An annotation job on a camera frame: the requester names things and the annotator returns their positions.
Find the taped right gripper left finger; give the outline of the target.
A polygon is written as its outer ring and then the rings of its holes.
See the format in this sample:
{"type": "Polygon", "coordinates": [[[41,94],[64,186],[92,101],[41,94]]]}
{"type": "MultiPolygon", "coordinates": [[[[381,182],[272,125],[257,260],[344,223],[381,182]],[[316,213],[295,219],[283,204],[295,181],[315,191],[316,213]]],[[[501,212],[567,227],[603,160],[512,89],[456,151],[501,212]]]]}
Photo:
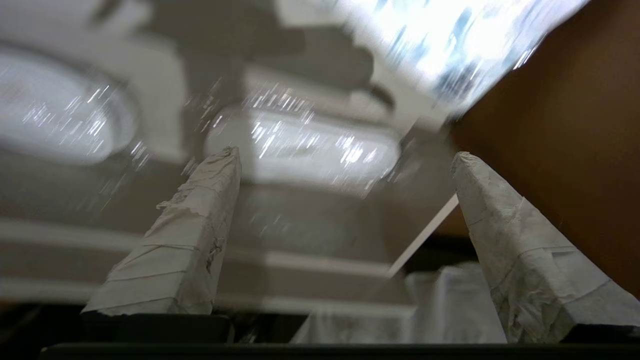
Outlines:
{"type": "Polygon", "coordinates": [[[206,157],[142,240],[114,265],[82,310],[84,339],[98,343],[224,344],[233,324],[213,314],[237,202],[237,147],[206,157]]]}

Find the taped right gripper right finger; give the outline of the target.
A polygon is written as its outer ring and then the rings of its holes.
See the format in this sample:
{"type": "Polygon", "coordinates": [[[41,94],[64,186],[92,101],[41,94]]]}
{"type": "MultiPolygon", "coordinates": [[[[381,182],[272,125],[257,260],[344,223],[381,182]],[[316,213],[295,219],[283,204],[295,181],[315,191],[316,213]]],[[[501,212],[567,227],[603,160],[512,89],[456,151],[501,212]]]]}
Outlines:
{"type": "Polygon", "coordinates": [[[458,152],[455,190],[507,341],[637,344],[640,303],[479,157],[458,152]]]}

